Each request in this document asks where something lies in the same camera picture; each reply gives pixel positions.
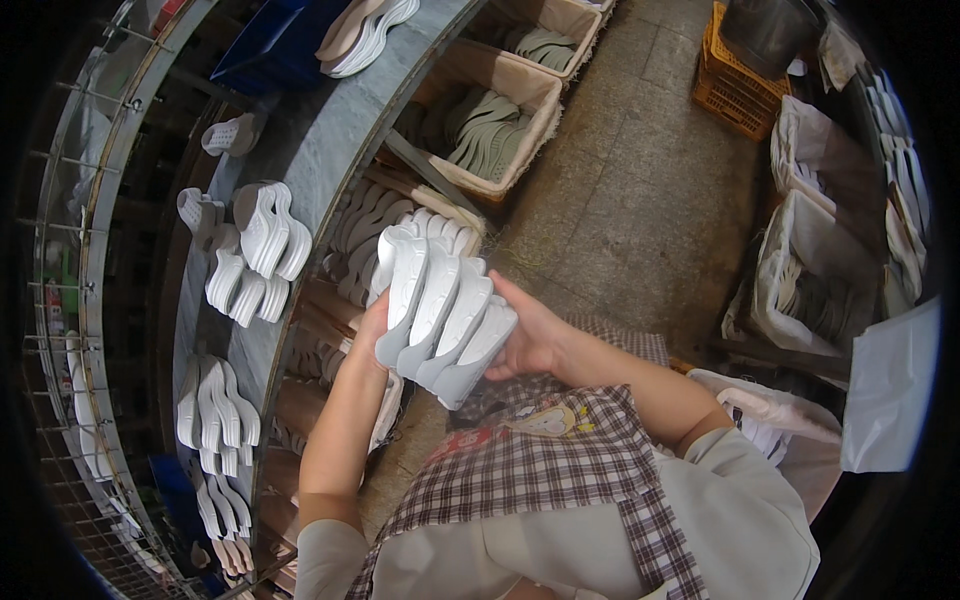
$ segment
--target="plaid apron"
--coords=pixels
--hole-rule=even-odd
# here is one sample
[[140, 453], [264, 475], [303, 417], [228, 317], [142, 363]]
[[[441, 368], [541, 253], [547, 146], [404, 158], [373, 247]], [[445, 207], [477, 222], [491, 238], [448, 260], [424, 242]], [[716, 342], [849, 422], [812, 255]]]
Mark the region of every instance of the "plaid apron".
[[[590, 317], [571, 324], [666, 366], [662, 336]], [[667, 597], [707, 598], [700, 569], [667, 504], [653, 447], [626, 386], [571, 390], [549, 375], [491, 384], [427, 457], [380, 530], [347, 598], [369, 598], [383, 542], [425, 525], [616, 503], [641, 580]]]

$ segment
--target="person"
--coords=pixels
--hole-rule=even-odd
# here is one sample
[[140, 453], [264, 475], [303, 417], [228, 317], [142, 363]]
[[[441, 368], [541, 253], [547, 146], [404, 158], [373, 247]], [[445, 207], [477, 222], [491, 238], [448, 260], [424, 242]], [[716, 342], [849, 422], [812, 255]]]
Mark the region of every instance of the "person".
[[661, 336], [567, 323], [491, 271], [517, 327], [368, 547], [357, 508], [387, 381], [364, 316], [300, 463], [296, 600], [800, 598], [801, 499]]

